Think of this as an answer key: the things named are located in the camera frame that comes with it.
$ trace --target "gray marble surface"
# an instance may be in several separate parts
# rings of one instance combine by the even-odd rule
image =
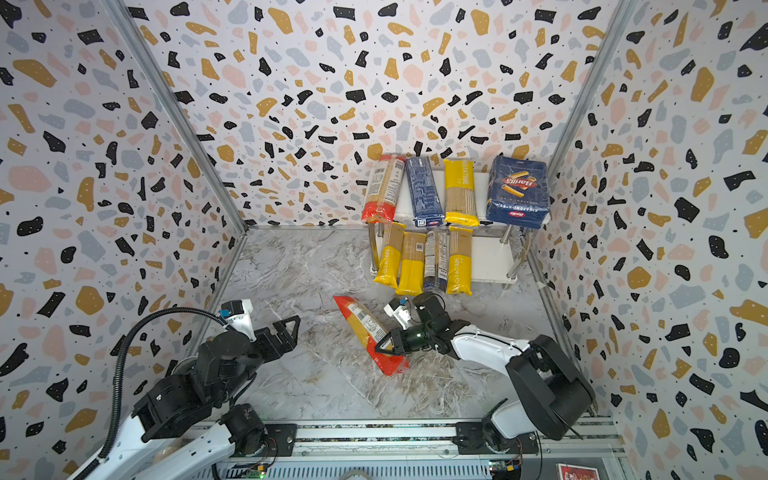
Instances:
[[[394,290],[374,283],[369,268],[364,230],[250,233],[224,300],[251,299],[255,328],[293,315],[302,323],[297,348],[262,366],[240,402],[263,419],[426,419],[477,418],[517,398],[501,373],[436,352],[413,353],[408,371],[383,375],[333,300],[350,295],[396,326],[382,309]],[[444,297],[451,317],[515,338],[552,335],[527,265],[509,290],[473,283],[472,291]]]

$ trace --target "wire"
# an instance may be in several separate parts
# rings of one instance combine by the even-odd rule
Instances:
[[[437,293],[435,293],[435,296],[438,297],[438,299],[440,300],[440,303],[442,303],[442,309],[445,310],[445,300],[443,300],[442,297]]]
[[[272,437],[270,437],[270,440],[272,440],[272,443],[275,444],[275,456],[272,458],[272,461],[270,462],[269,465],[267,465],[267,467],[271,467],[272,465],[275,465],[275,461],[277,460],[277,440],[273,439]]]
[[[538,436],[538,432],[536,432],[536,442],[538,442],[538,475],[536,475],[536,480],[539,480],[541,478],[541,469],[544,467],[544,453],[541,451],[541,439]]]
[[[248,382],[242,389],[240,389],[240,391],[234,397],[230,399],[230,408],[235,406],[235,404],[237,403],[237,399],[239,399],[240,396],[243,395],[245,391],[248,390],[250,386],[253,385],[253,382],[255,381],[256,381],[256,375],[254,375],[253,378],[250,380],[250,382]]]
[[[206,310],[192,308],[189,306],[173,306],[171,308],[158,310],[157,312],[150,313],[143,319],[139,320],[139,322],[134,325],[131,330],[128,331],[125,338],[123,338],[123,343],[120,344],[120,349],[118,350],[118,360],[114,366],[114,381],[112,386],[112,412],[109,420],[109,431],[107,432],[107,438],[104,440],[104,446],[101,447],[98,458],[95,458],[91,463],[83,468],[83,470],[78,474],[77,477],[75,477],[74,480],[84,480],[84,478],[87,478],[91,472],[93,472],[96,467],[98,467],[104,461],[104,459],[109,456],[109,452],[112,450],[115,440],[118,437],[118,429],[120,428],[120,411],[123,406],[123,371],[125,369],[125,358],[128,355],[128,347],[131,346],[131,342],[133,342],[134,337],[139,332],[139,330],[144,328],[145,325],[156,318],[159,318],[163,315],[170,315],[172,313],[196,313],[197,315],[201,315],[214,320],[227,330],[234,330],[234,328],[220,316],[216,316]]]
[[[518,455],[518,459],[520,460],[520,468],[523,466],[523,442],[520,441],[520,439],[515,438],[515,440],[518,441],[518,445],[520,445],[520,454]]]

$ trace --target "red and yellow pasta package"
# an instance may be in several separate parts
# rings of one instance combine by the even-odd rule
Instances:
[[[480,224],[475,199],[475,162],[445,161],[445,222],[466,227]]]
[[[405,168],[406,158],[402,155],[382,155],[373,162],[362,221],[391,222],[395,219],[395,207]]]
[[[402,241],[400,282],[395,293],[416,296],[424,292],[424,244],[426,233],[406,232]]]
[[[385,355],[374,350],[386,335],[386,331],[365,305],[350,296],[334,296],[333,299],[357,338],[365,346],[366,351],[384,375],[392,376],[395,373],[402,373],[408,368],[408,359],[404,356]],[[391,350],[392,342],[387,341],[382,348]]]
[[[472,295],[472,230],[461,227],[450,227],[450,230],[447,293]]]
[[[393,222],[384,226],[384,248],[379,262],[379,273],[373,279],[374,282],[397,288],[397,273],[400,271],[402,239],[405,233],[406,226],[402,223]]]

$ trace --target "barilla rigatoni box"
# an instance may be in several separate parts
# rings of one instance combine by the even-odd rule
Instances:
[[[497,156],[488,181],[488,220],[538,229],[548,213],[547,164]]]

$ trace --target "pasta package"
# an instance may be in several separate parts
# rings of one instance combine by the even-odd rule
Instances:
[[[333,299],[355,332],[355,336],[365,346],[366,351],[384,375],[392,376],[408,368],[408,360],[405,357],[377,353],[374,350],[386,335],[386,331],[365,305],[350,296],[334,296]],[[388,340],[382,345],[382,349],[391,350],[392,342]]]
[[[386,223],[395,219],[395,206],[405,168],[406,158],[402,155],[382,155],[373,163],[362,221]]]
[[[413,223],[417,227],[435,227],[442,225],[442,214],[437,186],[432,175],[429,157],[410,157],[406,159],[408,187],[413,205]]]
[[[549,213],[547,164],[497,156],[488,180],[488,220],[541,228]]]
[[[430,230],[424,249],[424,289],[448,288],[448,231]]]
[[[384,248],[379,262],[379,274],[373,279],[374,282],[397,288],[397,273],[400,269],[402,238],[405,232],[406,226],[402,223],[392,222],[384,226]]]
[[[445,161],[445,221],[466,227],[477,227],[475,200],[475,162],[470,160]]]
[[[395,293],[416,296],[424,291],[424,244],[426,233],[406,232],[402,240],[400,283]]]
[[[450,227],[450,230],[447,293],[472,295],[472,230],[461,227]]]

